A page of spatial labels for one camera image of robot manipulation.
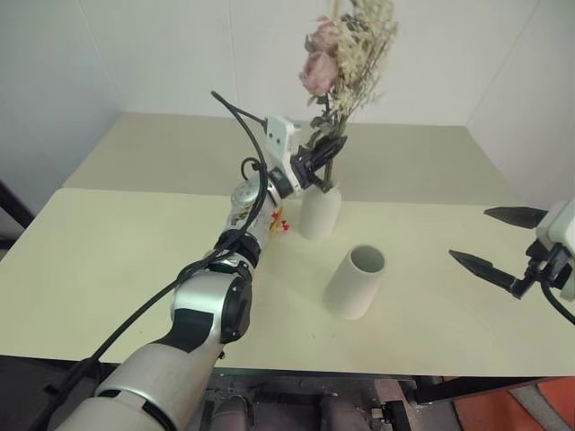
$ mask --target white vase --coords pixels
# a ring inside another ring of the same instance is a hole
[[[323,294],[327,309],[347,321],[364,316],[381,284],[384,266],[384,255],[375,247],[359,245],[348,251]]]
[[[332,234],[341,209],[341,193],[332,187],[323,193],[316,186],[304,194],[299,232],[307,240],[323,240]]]

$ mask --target black cable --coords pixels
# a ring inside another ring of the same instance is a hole
[[[255,159],[253,157],[246,157],[245,159],[242,160],[242,164],[240,165],[240,173],[242,174],[242,178],[244,180],[248,180],[247,175],[245,174],[245,165],[249,162],[252,162],[252,169],[255,171],[258,171],[260,168],[260,162],[258,161],[258,159]]]
[[[177,278],[172,281],[168,286],[164,289],[160,290],[157,294],[152,296],[149,300],[147,300],[143,305],[141,305],[132,315],[130,315],[118,328],[96,349],[96,351],[89,357],[72,367],[70,372],[68,373],[67,377],[64,379],[62,384],[57,388],[56,393],[52,394],[52,398],[50,399],[48,405],[42,412],[37,416],[34,420],[33,424],[29,428],[30,431],[38,431],[44,430],[48,428],[49,421],[54,414],[54,412],[66,401],[69,393],[76,387],[76,385],[82,380],[82,378],[86,375],[86,373],[94,366],[99,366],[99,360],[102,355],[111,347],[111,345],[136,321],[142,314],[144,314],[152,305],[157,303],[160,299],[170,293],[174,288],[178,285],[183,283],[184,281],[188,280],[195,272],[204,269],[210,262],[214,259],[220,259],[221,253],[225,250],[230,249],[230,247],[235,244],[238,240],[240,240],[245,233],[247,232],[248,227],[252,224],[253,220],[258,216],[265,203],[265,199],[267,196],[267,188],[268,188],[268,166],[265,161],[265,157],[263,152],[261,151],[260,145],[258,144],[257,139],[253,135],[253,132],[250,128],[245,124],[245,121],[239,116],[238,113],[245,115],[251,119],[258,121],[265,127],[265,121],[255,117],[248,112],[243,110],[237,109],[234,105],[226,101],[222,96],[220,96],[216,92],[211,92],[212,96],[214,96],[218,101],[220,101],[235,117],[235,119],[240,123],[245,133],[248,135],[250,140],[252,141],[253,147],[255,149],[258,158],[260,159],[258,165],[254,167],[260,174],[260,185],[258,189],[258,196],[252,206],[250,214],[248,215],[245,223],[243,226],[231,234],[226,241],[220,244],[217,249],[213,250],[206,258],[198,260],[196,262],[191,263],[184,267],[180,273],[178,274]]]
[[[549,301],[553,308],[557,310],[561,316],[575,325],[575,316],[555,298],[555,295],[551,292],[551,283],[547,280],[541,280],[541,290],[543,290],[543,295],[545,295],[545,298],[547,298],[547,301]]]

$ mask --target pink rose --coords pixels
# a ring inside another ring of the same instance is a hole
[[[323,24],[312,34],[314,48],[317,51],[331,54],[338,47],[338,26],[335,22],[330,21],[327,16],[318,18],[317,21],[323,21]]]
[[[313,52],[307,58],[304,71],[299,74],[302,84],[314,96],[323,96],[333,86],[340,70],[325,52]]]

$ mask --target table surface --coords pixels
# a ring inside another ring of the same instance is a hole
[[[344,202],[331,238],[274,233],[254,280],[252,325],[218,366],[370,374],[575,374],[571,326],[538,288],[518,301],[448,254],[476,253],[521,274],[533,233],[484,207]],[[229,198],[62,189],[0,262],[0,354],[79,359],[185,264],[210,249]],[[345,252],[386,258],[368,314],[340,321],[322,292]],[[170,299],[105,355],[119,362],[170,326]],[[575,304],[568,304],[572,312]]]
[[[346,200],[517,202],[463,127],[349,124],[346,133],[334,167]],[[64,187],[229,196],[250,155],[234,119],[126,113]]]

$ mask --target cup opening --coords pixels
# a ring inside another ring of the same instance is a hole
[[[363,272],[379,272],[384,268],[384,255],[370,245],[359,245],[350,254],[351,263]]]

